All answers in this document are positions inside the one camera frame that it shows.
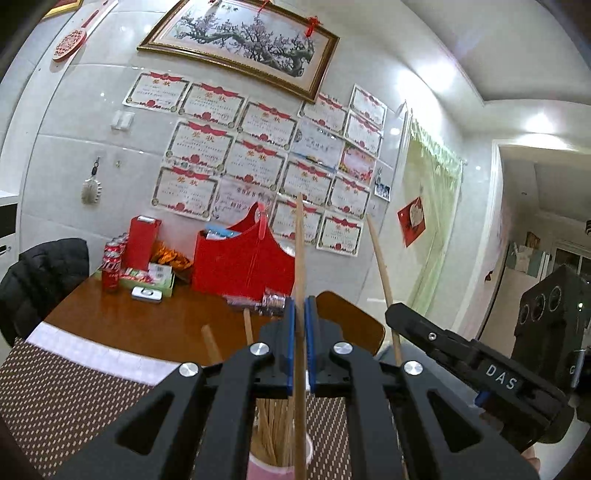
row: certificate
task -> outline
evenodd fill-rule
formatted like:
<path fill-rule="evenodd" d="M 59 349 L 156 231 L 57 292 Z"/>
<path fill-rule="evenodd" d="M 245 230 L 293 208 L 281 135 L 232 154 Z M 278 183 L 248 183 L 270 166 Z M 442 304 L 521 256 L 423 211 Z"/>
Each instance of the certificate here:
<path fill-rule="evenodd" d="M 223 172 L 233 139 L 226 130 L 179 120 L 164 154 L 165 163 L 194 173 Z"/>
<path fill-rule="evenodd" d="M 276 150 L 250 142 L 236 140 L 226 162 L 226 175 L 235 179 L 277 190 L 285 157 Z"/>
<path fill-rule="evenodd" d="M 175 113 L 191 80 L 166 72 L 142 72 L 127 93 L 124 105 Z"/>
<path fill-rule="evenodd" d="M 212 219 L 227 225 L 242 220 L 256 202 L 265 204 L 267 213 L 275 200 L 275 193 L 245 183 L 223 178 L 213 205 Z"/>
<path fill-rule="evenodd" d="M 320 232 L 322 213 L 318 208 L 304 204 L 304 242 L 315 245 Z M 271 215 L 271 230 L 274 234 L 287 238 L 296 239 L 296 203 L 286 197 L 277 197 L 273 213 Z"/>
<path fill-rule="evenodd" d="M 345 141 L 318 125 L 302 120 L 295 133 L 291 152 L 308 160 L 336 168 L 345 148 Z"/>
<path fill-rule="evenodd" d="M 326 204 L 331 182 L 327 170 L 303 160 L 288 158 L 279 193 L 296 198 L 301 192 L 304 200 L 322 207 Z"/>
<path fill-rule="evenodd" d="M 335 212 L 324 212 L 316 248 L 336 254 L 357 257 L 363 222 Z"/>
<path fill-rule="evenodd" d="M 339 170 L 360 181 L 364 185 L 369 185 L 371 175 L 374 173 L 375 158 L 367 153 L 363 153 L 353 145 L 347 145 L 340 159 Z"/>
<path fill-rule="evenodd" d="M 206 83 L 192 83 L 178 114 L 234 128 L 246 96 Z"/>
<path fill-rule="evenodd" d="M 152 205 L 179 215 L 209 220 L 219 180 L 180 168 L 162 167 Z"/>
<path fill-rule="evenodd" d="M 384 130 L 388 107 L 357 84 L 353 87 L 349 106 L 366 120 L 372 122 L 378 129 Z"/>
<path fill-rule="evenodd" d="M 248 102 L 238 131 L 289 150 L 296 127 L 297 120 L 289 113 L 282 113 L 264 103 Z"/>
<path fill-rule="evenodd" d="M 370 191 L 363 185 L 337 175 L 326 204 L 332 209 L 363 218 L 368 207 L 369 195 Z"/>
<path fill-rule="evenodd" d="M 345 138 L 363 151 L 379 157 L 382 147 L 382 132 L 356 113 L 349 112 L 345 126 Z"/>
<path fill-rule="evenodd" d="M 345 131 L 347 109 L 328 95 L 319 93 L 316 103 L 302 103 L 300 116 L 306 116 L 321 127 L 342 135 Z"/>

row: red hanging ornament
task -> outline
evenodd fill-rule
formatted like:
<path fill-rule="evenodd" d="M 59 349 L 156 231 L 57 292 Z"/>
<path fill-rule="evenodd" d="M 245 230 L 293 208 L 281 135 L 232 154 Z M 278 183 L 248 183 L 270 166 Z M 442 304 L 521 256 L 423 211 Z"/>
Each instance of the red hanging ornament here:
<path fill-rule="evenodd" d="M 267 4 L 270 3 L 270 2 L 271 2 L 271 0 L 264 0 L 263 3 L 262 3 L 262 5 L 261 5 L 261 7 L 259 8 L 259 11 L 257 12 L 257 14 L 261 13 L 261 10 L 263 8 L 265 8 L 267 6 Z"/>
<path fill-rule="evenodd" d="M 314 31 L 314 28 L 318 27 L 319 25 L 322 25 L 322 23 L 320 23 L 320 20 L 318 20 L 318 17 L 310 17 L 308 19 L 308 30 L 306 30 L 306 33 L 304 33 L 304 35 L 307 38 L 310 38 L 312 36 L 312 32 Z"/>

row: polka dot tablecloth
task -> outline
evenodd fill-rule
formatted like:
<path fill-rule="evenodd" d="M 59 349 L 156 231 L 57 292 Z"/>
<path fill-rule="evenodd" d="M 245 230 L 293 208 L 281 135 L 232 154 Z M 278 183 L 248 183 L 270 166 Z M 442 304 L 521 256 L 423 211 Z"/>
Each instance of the polka dot tablecloth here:
<path fill-rule="evenodd" d="M 0 367 L 0 414 L 31 463 L 50 477 L 151 388 L 17 340 Z M 307 425 L 314 445 L 308 478 L 350 479 L 344 400 L 308 396 Z"/>

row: table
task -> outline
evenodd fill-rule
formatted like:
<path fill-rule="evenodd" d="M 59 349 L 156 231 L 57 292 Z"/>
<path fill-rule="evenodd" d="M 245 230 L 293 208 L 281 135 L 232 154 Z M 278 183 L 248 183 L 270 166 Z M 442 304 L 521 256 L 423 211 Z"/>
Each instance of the table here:
<path fill-rule="evenodd" d="M 251 315 L 254 338 L 270 317 Z M 161 303 L 134 300 L 129 290 L 104 293 L 88 278 L 45 319 L 66 332 L 106 346 L 172 362 L 209 365 L 201 328 L 210 325 L 224 359 L 246 345 L 242 311 L 222 297 L 175 285 Z"/>
<path fill-rule="evenodd" d="M 226 309 L 221 318 L 219 309 Z M 255 337 L 269 320 L 252 317 Z M 149 304 L 132 300 L 125 290 L 102 294 L 100 281 L 90 278 L 27 341 L 17 339 L 0 367 L 0 414 L 31 463 L 52 476 L 177 368 L 172 362 L 208 364 L 200 333 L 207 323 L 224 357 L 246 344 L 242 313 L 228 309 L 223 299 L 177 286 L 171 299 Z M 106 373 L 113 365 L 117 373 Z M 137 377 L 137 365 L 151 375 Z M 314 445 L 308 479 L 350 479 L 344 400 L 309 395 L 307 430 Z"/>

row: gold picture frame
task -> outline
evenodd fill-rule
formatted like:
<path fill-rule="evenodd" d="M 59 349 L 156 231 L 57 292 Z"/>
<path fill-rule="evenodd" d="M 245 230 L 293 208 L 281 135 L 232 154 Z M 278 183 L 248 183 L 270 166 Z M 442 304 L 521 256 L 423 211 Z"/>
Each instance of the gold picture frame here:
<path fill-rule="evenodd" d="M 308 38 L 307 18 L 262 4 L 180 0 L 137 48 L 213 63 L 315 102 L 339 37 L 316 26 Z"/>
<path fill-rule="evenodd" d="M 81 5 L 82 5 L 82 0 L 74 0 L 72 2 L 69 2 L 68 4 L 60 5 L 59 7 L 52 8 L 51 10 L 49 10 L 49 12 L 47 12 L 45 14 L 45 16 L 43 16 L 43 18 L 45 19 L 45 18 L 53 17 L 55 15 L 60 15 L 60 14 L 66 13 L 66 12 L 70 12 L 72 10 L 78 10 Z"/>

